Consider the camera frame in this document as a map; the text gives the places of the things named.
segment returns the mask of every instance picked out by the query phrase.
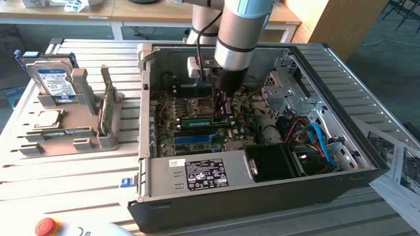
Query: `power supply label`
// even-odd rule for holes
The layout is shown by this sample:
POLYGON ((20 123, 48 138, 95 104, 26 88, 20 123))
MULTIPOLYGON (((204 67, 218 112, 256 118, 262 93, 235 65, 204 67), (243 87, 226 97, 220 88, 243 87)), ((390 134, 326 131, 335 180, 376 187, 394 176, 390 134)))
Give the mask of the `power supply label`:
POLYGON ((186 173, 191 191, 230 186, 223 159, 186 162, 186 173))
POLYGON ((74 86, 66 80, 67 74, 63 69, 39 70, 39 74, 51 96, 58 99, 72 99, 76 97, 74 86))

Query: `slotted table surface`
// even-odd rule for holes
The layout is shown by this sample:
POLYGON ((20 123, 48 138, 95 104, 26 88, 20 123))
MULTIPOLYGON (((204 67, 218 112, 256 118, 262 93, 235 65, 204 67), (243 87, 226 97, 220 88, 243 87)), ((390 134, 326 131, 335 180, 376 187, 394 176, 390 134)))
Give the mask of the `slotted table surface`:
MULTIPOLYGON (((138 171, 139 103, 142 78, 136 47, 142 41, 64 40, 58 53, 74 52, 79 66, 88 70, 88 83, 104 90, 100 65, 110 66, 114 84, 124 93, 120 148, 112 152, 19 159, 2 155, 0 212, 27 208, 60 217, 82 217, 112 222, 136 235, 135 224, 122 196, 134 188, 119 188, 122 178, 138 171)), ((320 44, 296 45, 339 98, 348 113, 398 139, 412 142, 371 92, 360 85, 338 58, 320 44)), ((19 143, 19 127, 40 106, 31 82, 22 102, 0 136, 2 150, 19 143)), ((260 216, 211 223, 152 235, 419 235, 371 187, 348 191, 328 204, 260 216)))

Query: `expansion slot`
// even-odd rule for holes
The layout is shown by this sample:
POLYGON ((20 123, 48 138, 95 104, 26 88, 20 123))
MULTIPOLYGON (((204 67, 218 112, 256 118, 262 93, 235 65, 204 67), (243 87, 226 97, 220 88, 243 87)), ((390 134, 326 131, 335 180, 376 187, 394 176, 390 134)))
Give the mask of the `expansion slot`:
POLYGON ((199 150, 199 151, 186 151, 186 152, 178 152, 175 156, 186 156, 186 155, 195 155, 195 154, 204 154, 204 153, 215 153, 218 152, 216 148, 199 150))
POLYGON ((175 138, 175 144, 211 143, 212 138, 216 135, 218 135, 218 132, 215 134, 211 134, 211 135, 176 137, 175 138))
POLYGON ((179 131, 174 133, 175 137, 184 137, 184 136, 198 136, 198 135, 211 135, 218 132, 218 129, 206 129, 206 130, 188 130, 188 131, 179 131))

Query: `sticker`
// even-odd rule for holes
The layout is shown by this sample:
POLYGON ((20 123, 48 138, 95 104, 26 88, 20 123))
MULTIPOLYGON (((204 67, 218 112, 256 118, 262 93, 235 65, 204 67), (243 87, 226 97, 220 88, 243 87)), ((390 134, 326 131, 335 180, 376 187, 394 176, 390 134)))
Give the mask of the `sticker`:
POLYGON ((108 16, 90 16, 90 19, 103 19, 107 20, 108 16))
POLYGON ((186 165, 186 159, 170 160, 170 167, 179 167, 186 165))
POLYGON ((191 191, 230 186, 223 159, 186 162, 186 173, 191 191))
POLYGON ((59 137, 59 136, 66 136, 66 133, 50 133, 50 134, 43 134, 43 137, 59 137))
POLYGON ((58 99, 72 99, 76 97, 74 86, 66 80, 67 74, 64 70, 39 70, 39 74, 51 96, 58 99))

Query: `desk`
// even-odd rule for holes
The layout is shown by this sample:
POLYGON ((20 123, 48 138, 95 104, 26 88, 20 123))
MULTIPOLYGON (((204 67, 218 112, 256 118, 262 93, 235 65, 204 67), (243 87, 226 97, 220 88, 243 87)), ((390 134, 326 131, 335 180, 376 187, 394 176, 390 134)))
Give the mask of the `desk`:
MULTIPOLYGON (((116 40, 123 40, 123 26, 188 28, 191 22, 192 5, 167 0, 146 5, 128 0, 104 0, 86 7, 80 13, 64 12, 62 6, 24 8, 20 0, 0 1, 3 24, 110 26, 116 40)), ((267 29, 276 33, 284 30, 278 42, 292 41, 299 25, 300 19, 288 7, 284 4, 282 7, 275 6, 267 29)), ((268 38, 274 38, 272 32, 268 34, 268 38)))
MULTIPOLYGON (((191 27, 192 5, 162 0, 155 4, 139 5, 128 0, 116 0, 112 11, 115 39, 123 39, 123 26, 191 27)), ((284 30, 280 42, 291 42, 300 19, 282 4, 274 8, 268 30, 284 30)))
POLYGON ((79 13, 63 6, 24 8, 20 0, 0 1, 2 24, 110 26, 115 0, 86 7, 79 13))

